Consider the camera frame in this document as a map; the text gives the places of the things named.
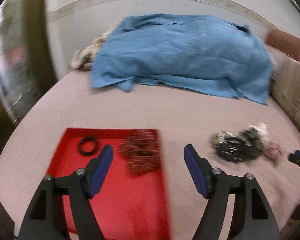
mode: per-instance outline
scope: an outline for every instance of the blue cloth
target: blue cloth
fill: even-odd
[[[103,44],[91,72],[93,88],[111,84],[185,88],[266,104],[271,62],[247,26],[208,15],[126,17]]]

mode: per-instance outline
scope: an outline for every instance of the red tray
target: red tray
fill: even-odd
[[[76,169],[85,167],[90,159],[97,157],[105,144],[110,144],[114,150],[112,164],[100,193],[90,200],[105,238],[170,240],[162,169],[135,175],[126,167],[127,160],[118,153],[122,139],[131,136],[135,131],[67,128],[47,174],[55,178],[70,175]],[[160,150],[158,131],[149,131],[158,139]],[[94,136],[99,140],[99,151],[92,156],[82,156],[77,151],[78,143],[87,136]],[[64,196],[64,207],[68,229],[75,233],[68,196]]]

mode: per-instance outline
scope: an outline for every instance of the white wall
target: white wall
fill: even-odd
[[[78,0],[47,0],[47,13],[56,14],[62,7]],[[239,3],[277,26],[278,28],[300,37],[300,14],[289,0],[232,0]],[[197,6],[194,2],[186,5],[186,1],[164,0],[160,5],[155,0],[120,0],[85,7],[58,20],[48,22],[50,46],[58,78],[68,73],[67,64],[75,50],[88,46],[96,35],[111,28],[122,16],[166,12],[166,13],[202,13],[219,14],[221,11],[215,7]],[[234,14],[229,15],[230,20],[237,19]]]

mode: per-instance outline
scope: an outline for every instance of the pink scrunchie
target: pink scrunchie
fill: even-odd
[[[282,157],[286,154],[281,146],[275,142],[270,142],[268,145],[266,145],[263,153],[274,163],[279,163]]]

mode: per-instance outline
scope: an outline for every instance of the black hair tie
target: black hair tie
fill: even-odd
[[[94,149],[90,152],[85,152],[81,149],[81,146],[85,144],[86,142],[94,142]],[[88,136],[86,138],[83,138],[79,143],[78,143],[78,151],[80,152],[81,155],[83,156],[90,156],[94,154],[98,149],[98,142],[97,139],[94,138],[93,136]]]

